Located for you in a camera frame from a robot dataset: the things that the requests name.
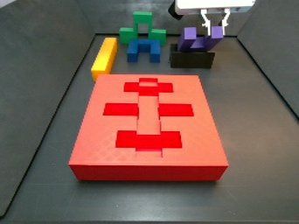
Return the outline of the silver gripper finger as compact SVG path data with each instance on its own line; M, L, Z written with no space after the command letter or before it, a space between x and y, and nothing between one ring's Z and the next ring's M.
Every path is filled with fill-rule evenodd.
M223 19L220 21L221 27L228 26L229 13L231 13L229 8L225 8L224 9L224 17L223 17Z
M201 26L207 29L207 36L209 36L211 35L211 21L208 20L207 14L208 14L208 10L201 9L200 10L200 16L201 16L203 21L204 21Z

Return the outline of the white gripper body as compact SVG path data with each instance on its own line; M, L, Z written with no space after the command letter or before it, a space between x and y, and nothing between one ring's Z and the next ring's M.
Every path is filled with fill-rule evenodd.
M216 13L229 9L231 12L245 12L256 0L175 0L173 8L179 15L197 14L201 10Z

